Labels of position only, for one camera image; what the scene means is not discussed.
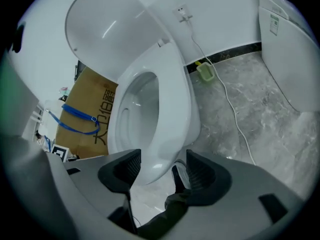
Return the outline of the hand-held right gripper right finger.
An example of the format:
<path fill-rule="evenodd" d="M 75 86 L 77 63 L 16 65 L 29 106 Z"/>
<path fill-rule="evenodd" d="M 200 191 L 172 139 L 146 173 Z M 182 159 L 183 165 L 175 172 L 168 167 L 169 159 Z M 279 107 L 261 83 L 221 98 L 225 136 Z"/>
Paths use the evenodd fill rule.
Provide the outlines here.
<path fill-rule="evenodd" d="M 191 194 L 174 240 L 268 240 L 291 222 L 303 200 L 261 167 L 186 152 Z"/>

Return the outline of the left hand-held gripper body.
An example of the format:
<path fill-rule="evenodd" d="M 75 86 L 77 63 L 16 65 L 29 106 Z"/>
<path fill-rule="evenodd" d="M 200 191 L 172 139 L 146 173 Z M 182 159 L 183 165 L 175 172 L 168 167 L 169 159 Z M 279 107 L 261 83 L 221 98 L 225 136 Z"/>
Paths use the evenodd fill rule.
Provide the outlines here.
<path fill-rule="evenodd" d="M 51 148 L 51 153 L 59 156 L 61 161 L 66 163 L 70 154 L 70 150 L 67 147 L 54 144 Z"/>

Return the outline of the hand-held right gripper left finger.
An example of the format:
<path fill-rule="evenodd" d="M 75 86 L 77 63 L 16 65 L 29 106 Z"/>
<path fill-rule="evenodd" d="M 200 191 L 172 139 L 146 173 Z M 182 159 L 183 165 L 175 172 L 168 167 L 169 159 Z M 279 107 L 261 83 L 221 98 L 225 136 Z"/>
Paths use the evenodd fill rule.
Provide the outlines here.
<path fill-rule="evenodd" d="M 84 198 L 103 217 L 136 235 L 130 189 L 141 170 L 141 150 L 67 162 L 64 167 Z"/>

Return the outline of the white plastic toilet seat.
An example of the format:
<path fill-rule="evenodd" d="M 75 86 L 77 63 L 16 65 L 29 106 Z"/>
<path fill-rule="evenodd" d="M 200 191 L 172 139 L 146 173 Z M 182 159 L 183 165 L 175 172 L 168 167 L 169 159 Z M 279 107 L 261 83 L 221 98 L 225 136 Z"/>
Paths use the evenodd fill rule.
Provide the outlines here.
<path fill-rule="evenodd" d="M 136 185 L 153 183 L 169 170 L 186 140 L 190 118 L 180 55 L 171 42 L 155 44 L 135 62 L 117 113 L 117 146 L 141 150 Z"/>

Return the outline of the white toilet with tank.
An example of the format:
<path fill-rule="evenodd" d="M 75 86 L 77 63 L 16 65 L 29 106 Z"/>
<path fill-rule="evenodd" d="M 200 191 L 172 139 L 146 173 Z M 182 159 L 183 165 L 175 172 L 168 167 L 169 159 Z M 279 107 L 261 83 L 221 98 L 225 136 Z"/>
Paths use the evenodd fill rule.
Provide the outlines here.
<path fill-rule="evenodd" d="M 187 131 L 185 142 L 184 142 L 184 144 L 183 144 L 183 146 L 181 148 L 181 150 L 182 150 L 185 146 L 187 146 L 187 145 L 191 144 L 193 141 L 195 141 L 196 138 L 199 136 L 199 134 L 200 134 L 200 116 L 199 116 L 199 109 L 198 109 L 198 105 L 197 105 L 197 102 L 196 102 L 195 93 L 194 93 L 194 89 L 193 89 L 193 86 L 192 86 L 192 83 L 191 83 L 191 79 L 190 79 L 188 71 L 187 71 L 187 69 L 185 67 L 185 62 L 184 62 L 184 59 L 182 57 L 182 54 L 181 54 L 176 42 L 174 41 L 173 37 L 166 43 L 163 43 L 163 44 L 158 43 L 156 45 L 159 45 L 161 47 L 161 46 L 163 46 L 163 45 L 165 45 L 167 43 L 172 43 L 175 46 L 175 49 L 177 50 L 177 52 L 178 52 L 178 54 L 180 56 L 180 61 L 182 63 L 183 70 L 184 70 L 184 73 L 185 73 L 186 82 L 187 82 L 188 88 L 189 88 L 190 101 L 191 101 L 191 103 L 190 103 L 191 104 L 190 124 L 189 124 L 189 127 L 188 127 L 188 131 Z M 138 148 L 124 149 L 122 147 L 118 147 L 117 141 L 116 141 L 116 136 L 115 136 L 115 131 L 116 131 L 116 124 L 117 124 L 119 106 L 120 106 L 122 97 L 123 97 L 123 95 L 125 93 L 125 88 L 129 84 L 129 74 L 133 71 L 133 66 L 135 65 L 135 62 L 138 59 L 142 58 L 143 54 L 140 57 L 138 57 L 125 70 L 125 72 L 120 76 L 120 78 L 116 82 L 117 87 L 116 87 L 116 90 L 115 90 L 115 97 L 114 97 L 114 101 L 113 101 L 112 111 L 111 111 L 111 114 L 110 114 L 110 119 L 109 119 L 109 124 L 108 124 L 108 133 L 107 133 L 107 149 L 108 149 L 108 152 L 110 154 L 114 154 L 114 153 L 125 151 L 125 150 L 138 149 Z"/>

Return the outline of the white toilet lid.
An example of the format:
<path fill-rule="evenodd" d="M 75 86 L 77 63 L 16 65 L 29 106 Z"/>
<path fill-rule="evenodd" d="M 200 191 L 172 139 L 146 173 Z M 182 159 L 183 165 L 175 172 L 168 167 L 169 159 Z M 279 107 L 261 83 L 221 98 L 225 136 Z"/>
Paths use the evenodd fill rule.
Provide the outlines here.
<path fill-rule="evenodd" d="M 172 39 L 140 0 L 74 0 L 64 30 L 78 60 L 115 83 L 150 47 Z"/>

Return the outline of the white smart toilet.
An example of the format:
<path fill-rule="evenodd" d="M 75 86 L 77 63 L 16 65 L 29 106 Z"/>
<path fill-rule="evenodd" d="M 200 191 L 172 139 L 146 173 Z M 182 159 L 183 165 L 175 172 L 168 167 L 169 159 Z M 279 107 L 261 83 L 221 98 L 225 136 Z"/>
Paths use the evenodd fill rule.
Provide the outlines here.
<path fill-rule="evenodd" d="M 263 62 L 290 105 L 320 112 L 320 44 L 288 0 L 259 0 Z"/>

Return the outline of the person's black shoe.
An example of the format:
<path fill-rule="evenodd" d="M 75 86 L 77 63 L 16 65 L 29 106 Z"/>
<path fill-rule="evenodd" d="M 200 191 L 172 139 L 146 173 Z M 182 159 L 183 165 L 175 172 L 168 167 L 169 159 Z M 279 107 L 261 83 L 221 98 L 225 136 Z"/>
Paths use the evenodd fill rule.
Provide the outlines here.
<path fill-rule="evenodd" d="M 175 193 L 190 190 L 191 184 L 187 173 L 187 165 L 183 160 L 176 160 L 171 167 L 171 174 L 175 185 Z"/>

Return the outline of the large cardboard box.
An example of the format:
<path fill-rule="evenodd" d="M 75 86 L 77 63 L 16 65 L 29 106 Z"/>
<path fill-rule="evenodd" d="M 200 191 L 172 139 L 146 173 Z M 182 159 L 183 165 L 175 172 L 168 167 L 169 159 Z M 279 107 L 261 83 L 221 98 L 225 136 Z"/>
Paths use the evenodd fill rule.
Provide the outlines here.
<path fill-rule="evenodd" d="M 60 121 L 77 132 L 59 125 L 55 143 L 69 148 L 81 159 L 108 155 L 108 127 L 117 86 L 86 67 L 74 83 L 65 104 L 95 117 L 99 125 L 63 110 Z"/>

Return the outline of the dark grey flat panel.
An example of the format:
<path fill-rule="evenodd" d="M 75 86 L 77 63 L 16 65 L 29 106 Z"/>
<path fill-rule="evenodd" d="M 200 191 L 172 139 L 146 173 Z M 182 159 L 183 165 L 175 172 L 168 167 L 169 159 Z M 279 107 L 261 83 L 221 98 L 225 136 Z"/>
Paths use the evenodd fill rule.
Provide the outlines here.
<path fill-rule="evenodd" d="M 80 74 L 84 71 L 84 69 L 87 66 L 83 64 L 81 61 L 78 61 L 77 64 L 75 65 L 75 70 L 74 70 L 74 81 L 78 79 Z"/>

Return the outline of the green plastic container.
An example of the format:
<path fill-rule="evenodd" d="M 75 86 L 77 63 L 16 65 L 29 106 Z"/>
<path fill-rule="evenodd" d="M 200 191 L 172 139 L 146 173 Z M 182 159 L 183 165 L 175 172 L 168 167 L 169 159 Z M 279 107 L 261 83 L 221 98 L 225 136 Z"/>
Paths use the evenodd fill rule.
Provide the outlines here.
<path fill-rule="evenodd" d="M 215 79 L 215 73 L 213 66 L 208 62 L 195 62 L 196 71 L 199 74 L 199 77 L 205 83 L 211 83 Z"/>

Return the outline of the white wall socket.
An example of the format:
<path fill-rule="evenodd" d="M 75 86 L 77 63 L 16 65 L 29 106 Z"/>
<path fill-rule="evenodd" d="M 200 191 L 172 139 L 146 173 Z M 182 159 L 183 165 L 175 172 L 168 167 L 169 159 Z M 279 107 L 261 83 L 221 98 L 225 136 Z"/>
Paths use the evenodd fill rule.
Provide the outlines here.
<path fill-rule="evenodd" d="M 179 23 L 189 21 L 193 15 L 190 13 L 188 6 L 183 3 L 172 10 L 173 15 Z"/>

